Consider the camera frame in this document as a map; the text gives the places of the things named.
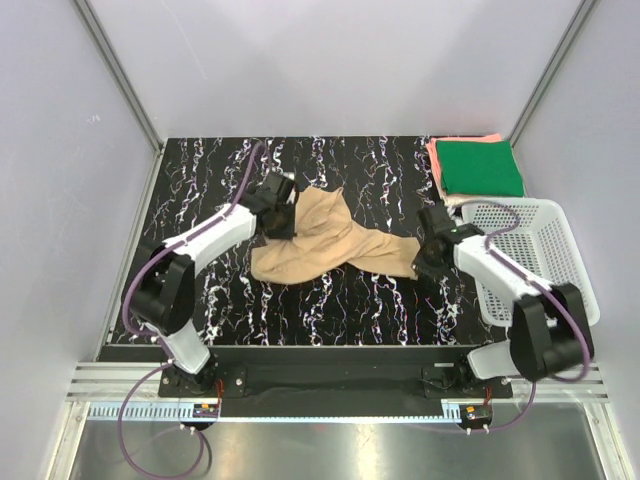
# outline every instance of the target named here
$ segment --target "gray wall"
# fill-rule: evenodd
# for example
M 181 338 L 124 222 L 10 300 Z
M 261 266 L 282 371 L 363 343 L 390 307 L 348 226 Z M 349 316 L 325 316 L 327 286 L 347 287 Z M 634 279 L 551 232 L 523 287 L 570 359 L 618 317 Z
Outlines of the gray wall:
M 506 135 L 578 0 L 91 0 L 161 136 Z
M 602 311 L 594 327 L 640 472 L 640 2 L 596 8 L 516 146 L 528 193 L 564 208 Z
M 69 0 L 0 2 L 0 457 L 42 478 L 152 152 Z

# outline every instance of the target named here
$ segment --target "green towel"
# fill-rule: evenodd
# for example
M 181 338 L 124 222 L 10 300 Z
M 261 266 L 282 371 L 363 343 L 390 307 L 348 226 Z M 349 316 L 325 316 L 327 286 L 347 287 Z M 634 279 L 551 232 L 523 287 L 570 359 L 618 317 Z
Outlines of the green towel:
M 509 142 L 436 142 L 447 193 L 524 197 Z

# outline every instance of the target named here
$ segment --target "white robotic arm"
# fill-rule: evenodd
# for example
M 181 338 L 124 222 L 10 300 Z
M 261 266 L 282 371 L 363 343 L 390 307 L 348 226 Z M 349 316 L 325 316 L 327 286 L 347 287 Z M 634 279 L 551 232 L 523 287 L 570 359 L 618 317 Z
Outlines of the white robotic arm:
M 161 243 L 141 243 L 132 264 L 134 272 L 164 248 L 185 242 L 145 275 L 131 301 L 132 313 L 157 333 L 185 374 L 196 378 L 210 363 L 209 349 L 200 340 L 191 318 L 196 276 L 256 232 L 270 238 L 292 238 L 296 200 L 293 175 L 272 171 L 260 186 L 246 192 L 233 209 L 231 205 L 223 205 L 217 214 L 187 232 Z
M 582 295 L 572 284 L 552 285 L 513 262 L 471 224 L 458 226 L 444 206 L 423 209 L 418 217 L 425 240 L 413 268 L 421 277 L 441 278 L 453 267 L 475 277 L 513 316 L 511 338 L 472 350 L 459 379 L 473 383 L 499 376 L 522 375 L 536 381 L 583 362 L 581 339 L 546 295 L 571 315 L 593 358 L 593 342 Z M 547 324 L 547 317 L 557 319 Z

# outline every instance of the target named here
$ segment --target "beige fabric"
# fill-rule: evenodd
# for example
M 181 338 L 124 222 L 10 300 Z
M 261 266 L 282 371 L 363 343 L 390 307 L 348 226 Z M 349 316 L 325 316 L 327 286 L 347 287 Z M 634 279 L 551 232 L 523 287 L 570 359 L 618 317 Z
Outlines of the beige fabric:
M 296 236 L 267 240 L 254 248 L 251 274 L 258 280 L 291 285 L 319 277 L 343 263 L 372 273 L 415 278 L 411 262 L 420 244 L 367 229 L 351 219 L 342 188 L 309 187 L 296 204 Z

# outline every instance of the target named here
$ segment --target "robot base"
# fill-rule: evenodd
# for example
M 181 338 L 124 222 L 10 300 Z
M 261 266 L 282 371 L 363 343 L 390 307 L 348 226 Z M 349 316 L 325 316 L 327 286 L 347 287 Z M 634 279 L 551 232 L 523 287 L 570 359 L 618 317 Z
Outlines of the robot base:
M 178 368 L 162 372 L 158 396 L 162 398 L 217 397 L 215 382 L 222 380 L 224 398 L 240 398 L 244 395 L 247 369 L 242 365 L 216 367 L 215 360 L 207 365 L 198 378 L 188 376 Z

